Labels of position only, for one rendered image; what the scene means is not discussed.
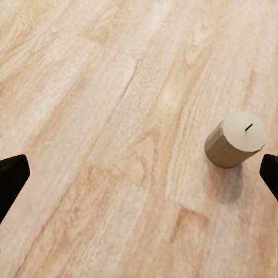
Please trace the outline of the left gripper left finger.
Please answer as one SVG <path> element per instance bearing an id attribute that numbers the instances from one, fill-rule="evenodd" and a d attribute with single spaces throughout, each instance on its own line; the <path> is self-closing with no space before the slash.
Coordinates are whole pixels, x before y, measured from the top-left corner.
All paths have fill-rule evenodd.
<path id="1" fill-rule="evenodd" d="M 25 154 L 0 160 L 0 223 L 30 177 Z"/>

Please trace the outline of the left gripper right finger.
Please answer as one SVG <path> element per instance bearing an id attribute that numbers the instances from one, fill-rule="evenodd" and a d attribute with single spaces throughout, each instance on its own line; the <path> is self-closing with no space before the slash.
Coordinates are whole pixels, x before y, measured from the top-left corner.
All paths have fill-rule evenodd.
<path id="1" fill-rule="evenodd" d="M 278 156 L 265 154 L 259 173 L 278 201 Z"/>

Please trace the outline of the pillar candle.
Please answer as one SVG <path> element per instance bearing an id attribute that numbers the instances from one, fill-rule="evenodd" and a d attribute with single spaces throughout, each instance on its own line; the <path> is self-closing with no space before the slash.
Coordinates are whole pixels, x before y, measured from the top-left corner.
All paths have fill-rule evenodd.
<path id="1" fill-rule="evenodd" d="M 234 112 L 220 121 L 204 143 L 208 159 L 218 167 L 243 163 L 265 146 L 266 131 L 254 115 Z"/>

